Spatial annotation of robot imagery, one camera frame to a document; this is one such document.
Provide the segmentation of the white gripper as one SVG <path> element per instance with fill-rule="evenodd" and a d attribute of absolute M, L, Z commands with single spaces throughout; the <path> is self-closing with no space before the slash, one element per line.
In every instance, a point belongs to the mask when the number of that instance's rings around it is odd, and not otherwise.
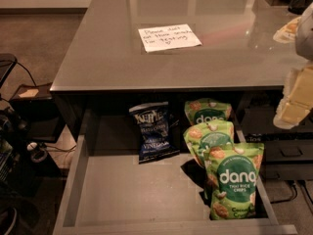
<path fill-rule="evenodd" d="M 286 77 L 284 95 L 273 118 L 273 124 L 281 129 L 298 126 L 313 108 L 313 63 L 301 70 L 292 69 Z"/>

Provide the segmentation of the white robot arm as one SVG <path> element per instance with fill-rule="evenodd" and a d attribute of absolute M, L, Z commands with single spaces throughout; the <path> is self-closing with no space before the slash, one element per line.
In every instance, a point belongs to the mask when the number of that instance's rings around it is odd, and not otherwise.
<path fill-rule="evenodd" d="M 277 107 L 273 124 L 282 129 L 298 126 L 313 109 L 313 4 L 300 17 L 279 29 L 273 39 L 294 43 L 298 56 L 308 61 L 301 70 L 292 69 L 285 80 L 283 98 Z"/>

